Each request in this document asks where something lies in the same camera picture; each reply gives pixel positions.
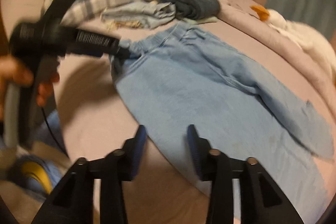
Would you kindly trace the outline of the person's left hand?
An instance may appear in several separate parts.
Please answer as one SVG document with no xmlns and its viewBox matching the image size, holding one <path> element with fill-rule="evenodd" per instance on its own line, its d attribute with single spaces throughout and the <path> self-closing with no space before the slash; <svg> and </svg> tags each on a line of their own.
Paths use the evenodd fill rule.
<svg viewBox="0 0 336 224">
<path fill-rule="evenodd" d="M 33 84 L 33 73 L 18 59 L 11 55 L 1 56 L 1 122 L 4 116 L 5 95 L 9 83 L 15 83 L 23 87 L 29 87 Z M 41 82 L 38 87 L 37 105 L 44 106 L 47 100 L 54 93 L 54 83 L 60 81 L 57 72 L 52 73 L 49 79 Z"/>
</svg>

